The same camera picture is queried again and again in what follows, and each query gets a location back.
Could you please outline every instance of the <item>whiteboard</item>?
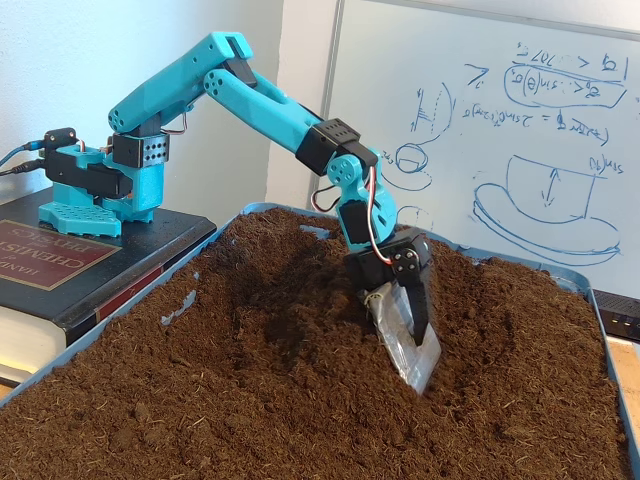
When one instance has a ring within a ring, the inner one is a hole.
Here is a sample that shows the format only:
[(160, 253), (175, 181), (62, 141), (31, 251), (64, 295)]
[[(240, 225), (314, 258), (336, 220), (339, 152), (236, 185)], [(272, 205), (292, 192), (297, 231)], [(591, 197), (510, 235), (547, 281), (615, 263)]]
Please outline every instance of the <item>whiteboard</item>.
[(400, 223), (640, 297), (640, 43), (345, 0), (329, 117)]

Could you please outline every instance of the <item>blue tray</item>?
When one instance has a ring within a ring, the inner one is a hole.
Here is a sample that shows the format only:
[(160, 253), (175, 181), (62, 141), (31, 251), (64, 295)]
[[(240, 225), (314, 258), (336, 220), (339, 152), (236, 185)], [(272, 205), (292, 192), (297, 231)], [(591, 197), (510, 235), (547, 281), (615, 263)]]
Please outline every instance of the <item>blue tray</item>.
[[(307, 210), (300, 210), (300, 209), (291, 208), (283, 205), (278, 205), (275, 203), (253, 203), (245, 207), (240, 214), (242, 215), (242, 214), (247, 214), (252, 212), (265, 212), (272, 208), (283, 208), (283, 209), (293, 211), (295, 213), (299, 213), (305, 216), (313, 216), (313, 217), (328, 216), (325, 214), (310, 212)], [(96, 325), (93, 329), (91, 329), (80, 340), (70, 345), (64, 352), (58, 355), (58, 357), (52, 360), (48, 365), (38, 370), (26, 382), (22, 383), (15, 390), (13, 390), (9, 395), (7, 395), (5, 398), (0, 400), (0, 408), (4, 406), (7, 402), (9, 402), (12, 398), (16, 397), (17, 395), (20, 395), (21, 392), (29, 388), (31, 385), (38, 383), (40, 380), (42, 380), (42, 378), (45, 375), (48, 375), (49, 373), (51, 373), (51, 371), (54, 368), (66, 364), (67, 362), (69, 362), (69, 360), (73, 358), (73, 356), (76, 353), (81, 352), (82, 350), (85, 350), (86, 348), (88, 348), (93, 342), (95, 342), (98, 339), (98, 337), (104, 331), (107, 324), (113, 318), (120, 317), (126, 314), (129, 310), (131, 310), (131, 308), (135, 304), (140, 302), (140, 300), (142, 300), (156, 286), (166, 283), (177, 270), (182, 268), (191, 259), (199, 255), (207, 245), (209, 245), (212, 242), (215, 242), (217, 238), (222, 234), (222, 232), (229, 226), (229, 224), (232, 221), (233, 219), (229, 220), (229, 222), (227, 222), (220, 229), (218, 229), (217, 232), (215, 232), (213, 235), (211, 235), (209, 238), (203, 241), (198, 247), (196, 247), (193, 250), (193, 252), (191, 252), (191, 254), (187, 255), (185, 258), (183, 258), (182, 260), (177, 262), (175, 265), (173, 265), (170, 269), (168, 269), (160, 277), (158, 277), (153, 283), (148, 285), (144, 290), (140, 291), (135, 297), (131, 298), (127, 303), (125, 303), (122, 307), (120, 307), (113, 314), (107, 317), (104, 321), (102, 321), (100, 324)], [(600, 313), (598, 312), (593, 289), (591, 288), (591, 285), (589, 284), (589, 281), (587, 280), (587, 278), (584, 277), (583, 275), (577, 272), (574, 272), (573, 270), (557, 267), (555, 265), (547, 265), (544, 263), (533, 262), (530, 260), (523, 260), (521, 258), (511, 257), (508, 255), (492, 253), (486, 250), (480, 250), (478, 248), (471, 248), (463, 245), (458, 245), (448, 241), (446, 238), (440, 237), (439, 235), (435, 235), (429, 232), (425, 232), (425, 233), (429, 238), (444, 242), (447, 245), (449, 245), (449, 247), (451, 247), (452, 249), (458, 252), (461, 252), (465, 256), (468, 256), (471, 258), (482, 260), (490, 257), (499, 257), (510, 262), (526, 265), (535, 270), (545, 270), (549, 272), (549, 274), (555, 280), (555, 282), (564, 290), (581, 293), (587, 297), (587, 299), (589, 300), (589, 303), (591, 303), (591, 305), (594, 307), (594, 311), (598, 317), (598, 321), (600, 323), (600, 331), (602, 332), (602, 337), (606, 338), (606, 333), (604, 330), (604, 326), (602, 324), (602, 319), (600, 318)], [(605, 342), (605, 350), (607, 354), (607, 367), (608, 367), (609, 377), (616, 383), (619, 383), (619, 377), (616, 372), (615, 365), (613, 364), (611, 351), (609, 350), (609, 345), (607, 344), (607, 342)], [(619, 396), (620, 417), (622, 418), (624, 428), (625, 428), (625, 433), (627, 435), (627, 438), (629, 439), (629, 454), (631, 458), (631, 468), (633, 471), (634, 478), (640, 479), (640, 452), (638, 451), (638, 443), (633, 434), (633, 429), (632, 429), (631, 421), (629, 418), (629, 412), (627, 410), (627, 405), (624, 399), (624, 392), (622, 391), (622, 389), (620, 389), (619, 392), (620, 392), (620, 396)]]

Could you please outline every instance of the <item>robotic arm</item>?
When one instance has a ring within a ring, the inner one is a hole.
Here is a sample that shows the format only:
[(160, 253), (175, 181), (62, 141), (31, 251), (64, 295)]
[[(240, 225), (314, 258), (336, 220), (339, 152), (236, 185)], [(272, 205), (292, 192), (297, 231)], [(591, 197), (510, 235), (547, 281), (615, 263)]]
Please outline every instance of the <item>robotic arm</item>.
[[(372, 291), (397, 280), (405, 287), (421, 345), (431, 257), (414, 231), (394, 233), (396, 205), (381, 182), (378, 152), (346, 123), (324, 120), (287, 97), (251, 69), (252, 57), (241, 34), (210, 34), (109, 112), (114, 133), (106, 147), (77, 145), (73, 129), (47, 132), (37, 145), (44, 149), (38, 166), (54, 182), (54, 201), (40, 207), (40, 220), (62, 233), (109, 236), (120, 235), (123, 221), (150, 222), (162, 203), (170, 137), (184, 133), (186, 114), (206, 94), (341, 189), (336, 211), (354, 286)], [(183, 131), (163, 128), (180, 115)]]
[[(370, 192), (365, 180), (378, 165), (377, 152), (364, 147), (360, 135), (342, 121), (324, 121), (253, 72), (247, 63), (252, 57), (242, 35), (213, 33), (140, 85), (109, 112), (115, 132), (113, 161), (130, 163), (130, 159), (121, 160), (122, 152), (127, 155), (132, 145), (140, 151), (136, 145), (140, 137), (164, 144), (162, 126), (189, 112), (207, 94), (341, 188), (336, 208), (351, 249), (387, 240), (395, 227), (396, 206), (379, 183), (379, 172), (372, 213), (367, 215)], [(153, 160), (141, 153), (145, 156), (136, 159), (138, 164)], [(373, 242), (367, 218), (371, 218)]]

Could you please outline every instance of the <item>clear plastic piece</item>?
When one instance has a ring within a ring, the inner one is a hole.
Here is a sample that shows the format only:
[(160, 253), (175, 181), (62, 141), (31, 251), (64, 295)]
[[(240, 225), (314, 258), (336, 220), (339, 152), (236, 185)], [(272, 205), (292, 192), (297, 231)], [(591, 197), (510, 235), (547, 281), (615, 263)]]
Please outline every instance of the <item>clear plastic piece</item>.
[(409, 299), (405, 289), (395, 281), (370, 292), (364, 303), (400, 377), (422, 394), (442, 351), (433, 327), (429, 324), (422, 345), (417, 347), (412, 336)]

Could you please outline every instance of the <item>soil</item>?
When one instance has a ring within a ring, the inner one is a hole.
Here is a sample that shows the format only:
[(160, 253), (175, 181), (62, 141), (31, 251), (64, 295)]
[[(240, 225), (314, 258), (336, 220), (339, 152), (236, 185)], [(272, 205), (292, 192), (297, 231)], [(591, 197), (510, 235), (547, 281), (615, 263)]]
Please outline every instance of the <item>soil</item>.
[(0, 479), (630, 478), (589, 304), (432, 251), (443, 354), (424, 395), (354, 295), (338, 224), (251, 214), (0, 409)]

